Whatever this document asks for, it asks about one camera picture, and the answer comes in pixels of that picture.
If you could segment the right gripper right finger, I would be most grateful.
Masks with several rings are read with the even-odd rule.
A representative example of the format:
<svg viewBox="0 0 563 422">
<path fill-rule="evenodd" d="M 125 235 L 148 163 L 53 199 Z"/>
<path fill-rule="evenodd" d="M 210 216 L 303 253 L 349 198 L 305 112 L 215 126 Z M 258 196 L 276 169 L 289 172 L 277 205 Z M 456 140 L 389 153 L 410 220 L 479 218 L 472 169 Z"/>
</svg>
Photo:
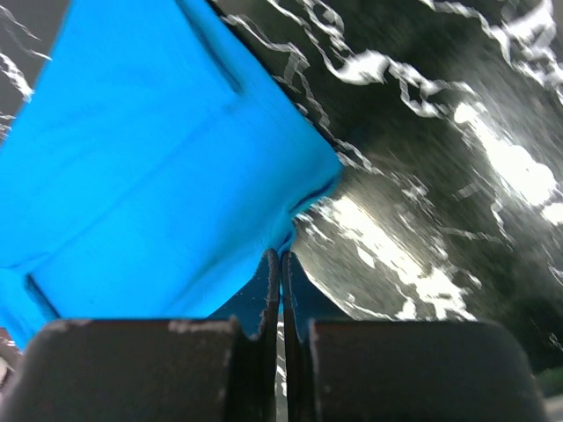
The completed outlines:
<svg viewBox="0 0 563 422">
<path fill-rule="evenodd" d="M 281 262 L 292 421 L 545 421 L 527 357 L 498 324 L 353 321 Z"/>
</svg>

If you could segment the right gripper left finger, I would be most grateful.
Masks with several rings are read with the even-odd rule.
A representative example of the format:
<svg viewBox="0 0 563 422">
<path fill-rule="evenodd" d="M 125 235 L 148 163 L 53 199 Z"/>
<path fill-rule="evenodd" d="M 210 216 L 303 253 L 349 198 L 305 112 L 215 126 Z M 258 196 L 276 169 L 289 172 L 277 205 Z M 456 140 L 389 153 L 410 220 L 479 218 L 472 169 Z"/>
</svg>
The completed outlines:
<svg viewBox="0 0 563 422">
<path fill-rule="evenodd" d="M 278 256 L 208 319 L 65 319 L 26 348 L 4 421 L 272 421 Z"/>
</svg>

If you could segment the blue t-shirt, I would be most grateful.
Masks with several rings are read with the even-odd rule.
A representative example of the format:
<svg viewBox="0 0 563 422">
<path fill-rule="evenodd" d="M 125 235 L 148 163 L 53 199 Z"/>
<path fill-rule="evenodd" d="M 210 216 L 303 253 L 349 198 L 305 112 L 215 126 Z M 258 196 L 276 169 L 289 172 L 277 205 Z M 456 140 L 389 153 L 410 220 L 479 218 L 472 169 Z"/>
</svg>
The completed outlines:
<svg viewBox="0 0 563 422">
<path fill-rule="evenodd" d="M 342 166 L 204 1 L 75 1 L 1 148 L 1 325 L 205 318 Z"/>
</svg>

